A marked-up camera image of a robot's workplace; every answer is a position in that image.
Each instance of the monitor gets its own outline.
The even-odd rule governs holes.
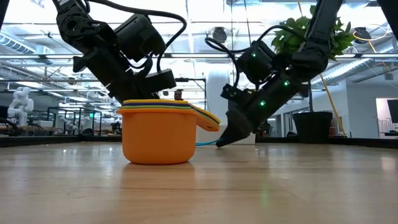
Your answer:
[[[392,122],[398,123],[398,100],[387,100],[387,102]]]

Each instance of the wooden floor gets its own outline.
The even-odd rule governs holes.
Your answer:
[[[129,164],[119,143],[0,149],[0,223],[398,223],[398,150],[203,147]]]

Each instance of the blue cable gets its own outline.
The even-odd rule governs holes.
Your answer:
[[[211,145],[211,144],[216,143],[217,141],[218,141],[218,140],[211,141],[211,142],[197,142],[197,143],[196,143],[196,146],[208,146],[208,145]]]

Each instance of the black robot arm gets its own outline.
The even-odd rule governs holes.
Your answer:
[[[93,2],[147,12],[106,0]],[[53,0],[53,3],[58,11],[57,24],[62,39],[84,54],[73,58],[73,71],[88,68],[109,90],[110,97],[115,97],[120,103],[131,99],[159,98],[158,91],[176,86],[170,69],[158,69],[157,73],[149,74],[153,64],[151,56],[161,56],[167,46],[147,14],[134,14],[112,30],[107,23],[96,21],[88,15],[88,1]],[[133,72],[129,59],[138,62],[143,58],[147,59],[145,68]]]
[[[331,54],[330,34],[343,0],[318,0],[304,43],[292,55],[276,55],[258,40],[237,60],[238,69],[256,85],[258,91],[239,90],[226,85],[222,97],[237,104],[227,112],[228,126],[216,143],[218,147],[256,133],[260,124],[272,116],[294,95],[308,96],[308,84],[323,72]]]

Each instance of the black plant pot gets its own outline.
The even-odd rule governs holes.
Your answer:
[[[333,113],[309,112],[293,114],[298,140],[306,144],[325,144],[328,142]]]

